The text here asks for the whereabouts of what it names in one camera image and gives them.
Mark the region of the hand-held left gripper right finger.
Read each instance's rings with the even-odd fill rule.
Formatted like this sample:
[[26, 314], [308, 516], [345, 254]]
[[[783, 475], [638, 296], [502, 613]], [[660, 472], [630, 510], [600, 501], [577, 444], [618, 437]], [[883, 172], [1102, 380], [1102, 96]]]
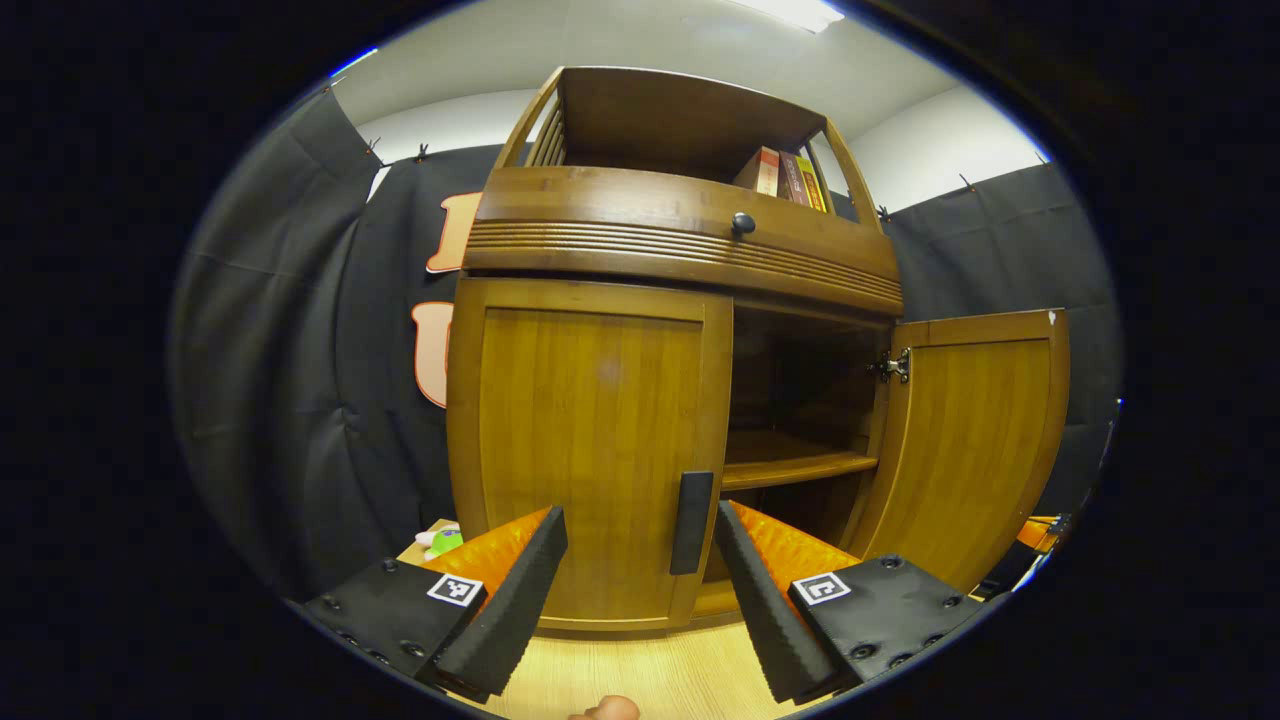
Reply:
[[717, 515], [717, 544], [780, 702], [881, 684], [1005, 605], [964, 594], [899, 553], [856, 559], [737, 502]]

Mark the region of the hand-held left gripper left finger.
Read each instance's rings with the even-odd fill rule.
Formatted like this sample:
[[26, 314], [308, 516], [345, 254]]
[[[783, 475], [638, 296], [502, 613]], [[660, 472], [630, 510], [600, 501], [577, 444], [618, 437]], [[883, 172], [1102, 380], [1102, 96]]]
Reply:
[[403, 676], [484, 703], [521, 662], [567, 548], [563, 510], [544, 507], [425, 562], [383, 559], [296, 610]]

